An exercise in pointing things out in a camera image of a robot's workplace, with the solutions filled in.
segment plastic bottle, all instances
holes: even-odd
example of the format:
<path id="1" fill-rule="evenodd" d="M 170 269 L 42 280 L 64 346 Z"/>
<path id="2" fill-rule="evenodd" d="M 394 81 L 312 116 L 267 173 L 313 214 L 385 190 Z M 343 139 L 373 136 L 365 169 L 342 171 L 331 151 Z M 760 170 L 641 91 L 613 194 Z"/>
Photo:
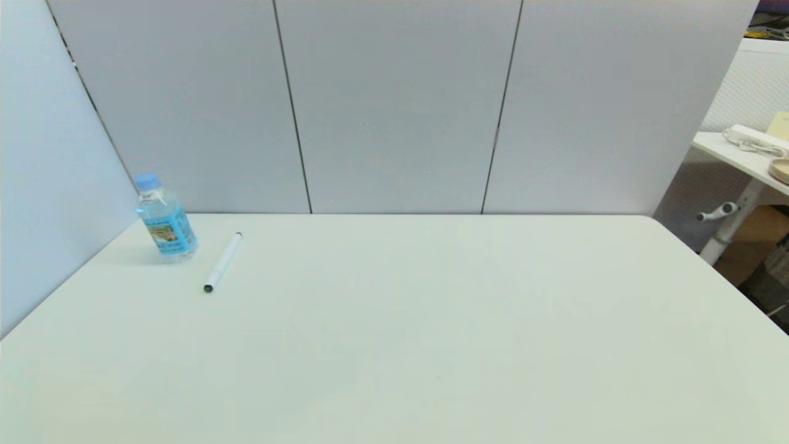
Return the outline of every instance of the plastic bottle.
<path id="1" fill-rule="evenodd" d="M 134 183 L 140 191 L 137 214 L 148 227 L 159 253 L 166 262 L 191 258 L 197 251 L 197 238 L 178 196 L 162 188 L 159 177 L 153 173 L 138 175 Z"/>

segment desk leg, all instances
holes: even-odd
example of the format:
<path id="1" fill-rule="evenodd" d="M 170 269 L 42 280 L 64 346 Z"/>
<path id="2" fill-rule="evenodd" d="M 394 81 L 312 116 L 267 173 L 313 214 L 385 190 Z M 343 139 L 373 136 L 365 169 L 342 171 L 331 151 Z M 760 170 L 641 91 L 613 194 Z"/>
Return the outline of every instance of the desk leg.
<path id="1" fill-rule="evenodd" d="M 745 222 L 748 215 L 756 208 L 756 204 L 759 202 L 759 194 L 764 188 L 764 183 L 758 179 L 750 180 L 745 191 L 742 192 L 742 195 L 737 200 L 739 210 L 726 218 L 723 224 L 720 225 L 720 228 L 718 228 L 718 231 L 715 231 L 715 234 L 712 235 L 712 239 L 701 250 L 701 258 L 707 261 L 708 264 L 715 265 L 720 255 L 724 253 L 726 247 L 731 243 L 732 236 L 735 235 L 740 225 Z"/>

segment white pen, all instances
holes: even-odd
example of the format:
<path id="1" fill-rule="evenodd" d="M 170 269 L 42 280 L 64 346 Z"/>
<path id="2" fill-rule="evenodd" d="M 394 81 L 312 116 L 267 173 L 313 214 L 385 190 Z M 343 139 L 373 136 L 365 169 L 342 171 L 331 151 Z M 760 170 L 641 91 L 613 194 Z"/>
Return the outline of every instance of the white pen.
<path id="1" fill-rule="evenodd" d="M 225 250 L 222 252 L 222 256 L 219 256 L 219 261 L 216 262 L 216 265 L 214 265 L 211 275 L 208 277 L 208 280 L 203 286 L 204 292 L 210 293 L 214 291 L 214 287 L 216 287 L 216 285 L 222 280 L 222 277 L 225 276 L 227 267 L 229 267 L 230 262 L 233 261 L 233 256 L 236 255 L 236 251 L 238 250 L 238 246 L 240 244 L 241 233 L 236 233 L 230 238 L 230 242 L 227 243 Z"/>

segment white table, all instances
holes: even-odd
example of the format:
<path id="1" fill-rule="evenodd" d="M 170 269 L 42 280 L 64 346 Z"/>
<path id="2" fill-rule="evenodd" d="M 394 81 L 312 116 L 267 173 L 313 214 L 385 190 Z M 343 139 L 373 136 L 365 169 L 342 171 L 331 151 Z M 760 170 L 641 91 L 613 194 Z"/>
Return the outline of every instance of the white table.
<path id="1" fill-rule="evenodd" d="M 789 186 L 775 180 L 769 174 L 768 169 L 771 158 L 754 152 L 742 151 L 726 141 L 720 133 L 696 133 L 693 147 L 726 162 L 752 178 L 737 200 L 740 210 L 726 218 L 704 246 L 704 249 L 701 250 L 701 257 L 712 265 L 718 261 L 720 255 L 731 243 L 731 238 L 740 225 L 745 222 L 748 215 L 756 208 L 759 196 L 764 191 L 765 186 L 769 186 L 787 196 L 789 196 Z"/>
<path id="2" fill-rule="evenodd" d="M 0 442 L 789 442 L 789 339 L 648 218 L 191 217 L 2 342 Z"/>

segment round tray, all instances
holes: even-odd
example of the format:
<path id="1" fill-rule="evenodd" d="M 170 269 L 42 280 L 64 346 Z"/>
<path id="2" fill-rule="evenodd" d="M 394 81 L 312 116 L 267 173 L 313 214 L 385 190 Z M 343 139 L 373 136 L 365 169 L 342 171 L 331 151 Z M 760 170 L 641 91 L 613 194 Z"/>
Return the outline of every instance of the round tray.
<path id="1" fill-rule="evenodd" d="M 789 184 L 789 159 L 774 159 L 768 171 L 772 177 Z"/>

